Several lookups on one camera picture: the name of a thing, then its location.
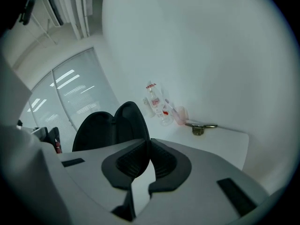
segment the white desk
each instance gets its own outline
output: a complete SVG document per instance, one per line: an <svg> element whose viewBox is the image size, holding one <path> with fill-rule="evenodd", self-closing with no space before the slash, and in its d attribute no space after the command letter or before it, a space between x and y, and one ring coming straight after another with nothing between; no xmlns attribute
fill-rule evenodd
<svg viewBox="0 0 300 225"><path fill-rule="evenodd" d="M163 127L157 117L144 118L150 138L168 140L217 154L242 170L248 150L248 134L223 128L207 128L203 135L196 136L191 127L179 126L175 121Z"/></svg>

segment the window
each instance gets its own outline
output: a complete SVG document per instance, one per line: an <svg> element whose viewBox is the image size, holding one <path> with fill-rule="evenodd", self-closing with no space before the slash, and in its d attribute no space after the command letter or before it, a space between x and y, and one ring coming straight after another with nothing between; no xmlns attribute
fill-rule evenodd
<svg viewBox="0 0 300 225"><path fill-rule="evenodd" d="M93 49L65 61L53 74L61 102L76 129L94 112L114 114L118 109L119 103Z"/></svg>
<svg viewBox="0 0 300 225"><path fill-rule="evenodd" d="M24 127L58 127L63 152L71 152L85 118L119 107L93 49L58 65L33 89L20 119Z"/></svg>

